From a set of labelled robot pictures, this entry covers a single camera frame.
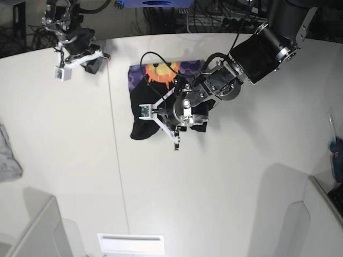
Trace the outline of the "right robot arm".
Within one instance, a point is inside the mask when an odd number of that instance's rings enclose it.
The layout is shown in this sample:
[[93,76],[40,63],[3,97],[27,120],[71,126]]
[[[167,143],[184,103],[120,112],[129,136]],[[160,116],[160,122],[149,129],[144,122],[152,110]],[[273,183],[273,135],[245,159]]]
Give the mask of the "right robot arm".
[[110,1],[105,1],[100,7],[90,10],[80,7],[80,1],[65,1],[63,5],[59,1],[46,1],[42,25],[36,28],[46,29],[57,37],[58,43],[53,46],[58,53],[57,78],[65,80],[76,66],[96,74],[101,60],[110,60],[110,55],[95,43],[95,30],[81,25],[85,14],[97,14],[109,4]]

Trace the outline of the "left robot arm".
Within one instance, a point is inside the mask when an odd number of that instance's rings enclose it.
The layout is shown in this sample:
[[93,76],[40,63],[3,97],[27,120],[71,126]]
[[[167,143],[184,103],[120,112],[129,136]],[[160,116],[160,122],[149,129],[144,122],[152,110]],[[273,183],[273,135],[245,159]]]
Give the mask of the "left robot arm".
[[256,84],[291,59],[304,41],[318,5],[311,1],[274,1],[267,21],[227,55],[209,56],[196,75],[175,82],[163,99],[165,110],[150,107],[151,118],[180,147],[180,132],[208,122],[210,109],[236,98],[244,82]]

